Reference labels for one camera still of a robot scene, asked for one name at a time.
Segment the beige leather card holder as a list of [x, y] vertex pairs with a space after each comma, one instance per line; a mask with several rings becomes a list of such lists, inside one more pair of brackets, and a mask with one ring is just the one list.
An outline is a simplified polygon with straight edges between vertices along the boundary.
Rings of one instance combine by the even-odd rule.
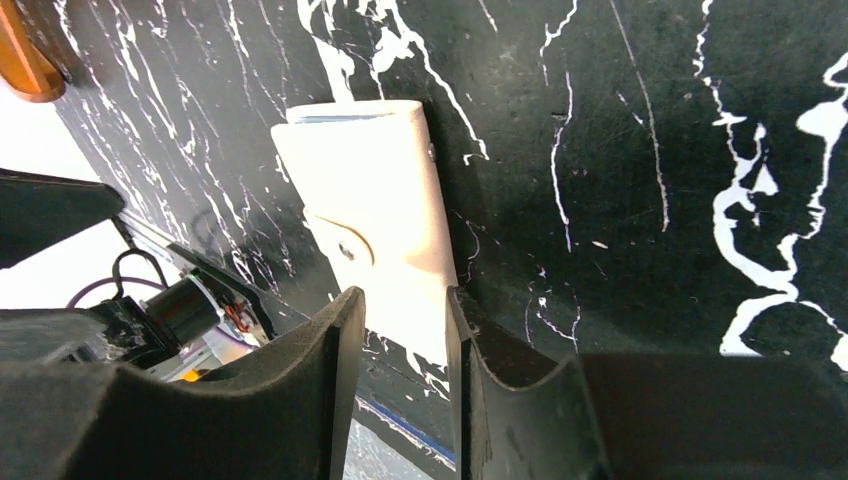
[[364, 291], [367, 327], [445, 364], [457, 275], [422, 104], [301, 105], [270, 133], [338, 286]]

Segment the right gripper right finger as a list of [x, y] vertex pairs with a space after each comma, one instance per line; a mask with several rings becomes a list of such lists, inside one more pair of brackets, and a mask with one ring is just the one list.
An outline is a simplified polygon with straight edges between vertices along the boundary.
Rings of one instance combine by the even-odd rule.
[[461, 479], [843, 479], [847, 400], [788, 358], [552, 360], [446, 293]]

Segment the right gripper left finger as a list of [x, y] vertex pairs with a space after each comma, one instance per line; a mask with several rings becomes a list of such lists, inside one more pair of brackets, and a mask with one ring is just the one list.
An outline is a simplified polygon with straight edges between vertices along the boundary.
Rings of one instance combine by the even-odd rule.
[[5, 362], [5, 479], [339, 479], [366, 299], [351, 287], [310, 321], [194, 382], [127, 364]]

